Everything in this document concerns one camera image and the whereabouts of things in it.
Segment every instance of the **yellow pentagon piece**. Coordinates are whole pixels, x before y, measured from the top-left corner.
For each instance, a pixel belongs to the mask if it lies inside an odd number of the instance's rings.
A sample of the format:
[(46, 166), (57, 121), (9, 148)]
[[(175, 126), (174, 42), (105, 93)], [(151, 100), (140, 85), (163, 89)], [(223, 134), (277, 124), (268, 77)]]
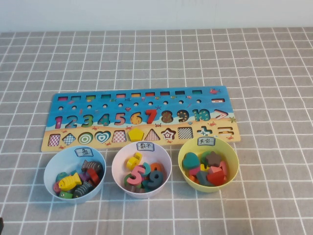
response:
[(131, 142), (141, 141), (144, 134), (145, 133), (142, 130), (137, 128), (128, 132), (128, 136), (131, 139)]

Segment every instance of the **yellow bowl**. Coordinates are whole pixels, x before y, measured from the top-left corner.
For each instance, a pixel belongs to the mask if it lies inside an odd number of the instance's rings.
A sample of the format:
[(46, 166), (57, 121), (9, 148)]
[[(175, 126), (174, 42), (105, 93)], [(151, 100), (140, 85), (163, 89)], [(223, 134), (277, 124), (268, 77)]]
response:
[[(184, 160), (185, 154), (188, 152), (193, 152), (198, 156), (198, 158), (200, 158), (201, 154), (205, 151), (214, 151), (221, 155), (223, 161), (226, 161), (228, 175), (227, 182), (225, 184), (217, 187), (199, 185), (190, 180), (184, 173), (182, 168), (182, 160)], [(214, 137), (199, 137), (187, 141), (179, 151), (178, 164), (186, 182), (191, 187), (201, 192), (216, 192), (220, 190), (221, 188), (228, 185), (236, 177), (239, 170), (239, 160), (234, 149), (228, 143)]]

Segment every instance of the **yellow fish piece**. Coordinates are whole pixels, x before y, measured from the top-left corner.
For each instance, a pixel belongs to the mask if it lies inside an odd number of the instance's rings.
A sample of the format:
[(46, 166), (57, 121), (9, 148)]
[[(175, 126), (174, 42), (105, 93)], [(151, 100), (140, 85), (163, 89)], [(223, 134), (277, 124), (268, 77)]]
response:
[(75, 173), (73, 176), (67, 176), (59, 182), (59, 188), (63, 191), (69, 191), (74, 188), (76, 185), (81, 185), (82, 181), (79, 178), (78, 173)]

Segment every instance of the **yellow number piece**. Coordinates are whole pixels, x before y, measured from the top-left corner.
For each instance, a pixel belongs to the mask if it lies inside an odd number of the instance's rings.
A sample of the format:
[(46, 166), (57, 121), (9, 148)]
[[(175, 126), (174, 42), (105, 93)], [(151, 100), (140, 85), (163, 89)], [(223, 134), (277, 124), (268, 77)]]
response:
[(134, 113), (131, 116), (131, 123), (134, 125), (139, 125), (142, 122), (142, 118), (139, 116), (141, 114), (141, 112), (138, 113)]
[(129, 170), (133, 170), (135, 168), (135, 166), (139, 165), (140, 161), (142, 158), (142, 154), (141, 153), (135, 153), (133, 157), (129, 158), (129, 160), (126, 163), (126, 167)]

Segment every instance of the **starfish illustration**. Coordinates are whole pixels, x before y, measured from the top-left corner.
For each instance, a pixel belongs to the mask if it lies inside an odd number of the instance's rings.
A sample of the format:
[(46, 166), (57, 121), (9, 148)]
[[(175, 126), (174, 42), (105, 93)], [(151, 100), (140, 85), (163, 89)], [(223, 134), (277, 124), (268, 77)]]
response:
[(232, 117), (232, 118), (230, 117), (230, 121), (231, 121), (231, 123), (237, 122), (235, 117)]

